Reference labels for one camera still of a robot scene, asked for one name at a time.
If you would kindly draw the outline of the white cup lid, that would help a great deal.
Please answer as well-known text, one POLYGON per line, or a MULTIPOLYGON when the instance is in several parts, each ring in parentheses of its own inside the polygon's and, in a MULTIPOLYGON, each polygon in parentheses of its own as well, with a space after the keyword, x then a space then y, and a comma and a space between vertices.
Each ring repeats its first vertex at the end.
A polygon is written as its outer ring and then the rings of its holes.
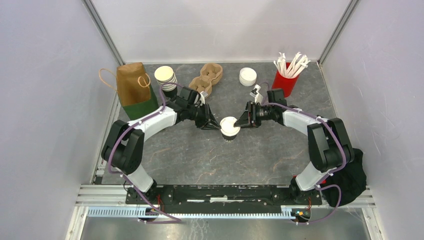
POLYGON ((237 119, 233 116, 224 117, 220 121, 220 131, 228 137, 236 136, 240 132, 240 127, 235 126, 237 119))

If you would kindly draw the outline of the black paper coffee cup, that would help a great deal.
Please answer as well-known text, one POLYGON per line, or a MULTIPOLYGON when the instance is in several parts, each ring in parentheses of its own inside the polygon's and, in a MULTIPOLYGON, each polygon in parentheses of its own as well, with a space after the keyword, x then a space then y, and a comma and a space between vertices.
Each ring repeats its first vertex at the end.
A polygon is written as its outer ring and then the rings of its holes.
POLYGON ((237 137, 237 134, 233 134, 233 135, 227 135, 224 132, 221 133, 223 139, 225 142, 231 143, 234 141, 234 139, 237 137))

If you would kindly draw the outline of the brown paper bag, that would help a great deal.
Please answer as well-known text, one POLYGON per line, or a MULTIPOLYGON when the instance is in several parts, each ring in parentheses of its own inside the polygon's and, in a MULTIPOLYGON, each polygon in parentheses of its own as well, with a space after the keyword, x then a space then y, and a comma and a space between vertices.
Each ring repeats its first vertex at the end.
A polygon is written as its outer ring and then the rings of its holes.
POLYGON ((118 66, 116 73, 106 68, 98 71, 99 79, 108 87, 112 88, 120 99, 123 107, 144 103, 152 97, 151 79, 148 76, 142 62, 134 62, 118 66), (102 78, 102 71, 111 73, 116 80, 116 88, 108 84, 102 78))

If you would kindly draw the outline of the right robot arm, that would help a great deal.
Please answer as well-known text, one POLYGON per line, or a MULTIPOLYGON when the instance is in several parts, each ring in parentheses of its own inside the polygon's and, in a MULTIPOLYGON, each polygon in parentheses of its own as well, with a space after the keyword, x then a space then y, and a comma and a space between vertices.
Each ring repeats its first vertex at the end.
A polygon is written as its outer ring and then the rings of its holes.
POLYGON ((272 120, 307 136, 309 163, 291 180, 288 191, 293 203, 302 204, 309 198, 309 191, 317 189, 326 178, 352 162, 355 153, 340 118, 322 118, 293 105, 287 106, 281 88, 267 91, 267 97, 265 105, 248 101, 234 126, 258 128, 263 121, 272 120))

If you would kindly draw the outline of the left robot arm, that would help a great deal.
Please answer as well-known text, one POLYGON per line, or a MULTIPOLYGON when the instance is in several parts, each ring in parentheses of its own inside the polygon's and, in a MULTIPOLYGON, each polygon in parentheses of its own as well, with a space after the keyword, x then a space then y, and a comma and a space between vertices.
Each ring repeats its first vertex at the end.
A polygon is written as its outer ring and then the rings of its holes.
POLYGON ((179 95, 152 113, 136 120, 115 121, 101 151, 110 173, 120 174, 138 189, 138 197, 145 204, 153 203, 156 182, 142 166, 144 143, 160 131, 184 120, 194 121, 201 130, 220 130, 205 98, 199 92, 182 87, 179 95))

